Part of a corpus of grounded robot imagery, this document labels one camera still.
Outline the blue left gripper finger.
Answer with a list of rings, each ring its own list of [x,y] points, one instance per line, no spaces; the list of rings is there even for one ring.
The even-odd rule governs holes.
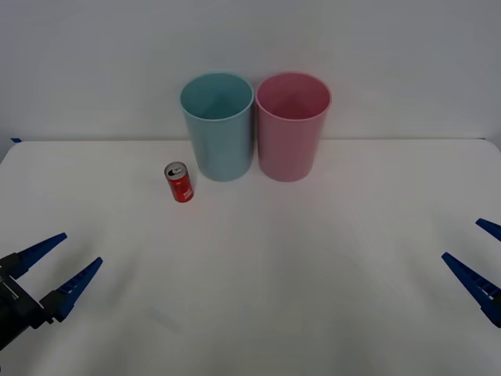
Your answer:
[[[92,278],[97,274],[102,264],[103,259],[101,257],[96,258],[81,272],[70,278],[57,289],[49,292],[40,301],[47,322],[51,324],[54,320],[57,320],[61,323],[67,318],[74,308],[76,301],[80,298]]]
[[[17,280],[65,239],[67,239],[67,235],[60,233],[23,251],[14,252],[1,258],[1,276],[9,276]]]

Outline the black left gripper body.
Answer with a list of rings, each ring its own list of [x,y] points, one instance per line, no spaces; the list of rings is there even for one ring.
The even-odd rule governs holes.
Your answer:
[[[44,323],[44,309],[1,269],[1,350],[26,329]]]

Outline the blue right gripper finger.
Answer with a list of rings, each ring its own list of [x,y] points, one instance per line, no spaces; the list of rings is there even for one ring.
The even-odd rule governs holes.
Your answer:
[[[492,235],[498,241],[501,241],[501,225],[485,219],[478,219],[475,224]]]
[[[448,252],[442,255],[442,259],[478,303],[481,311],[496,327],[500,327],[500,288]]]

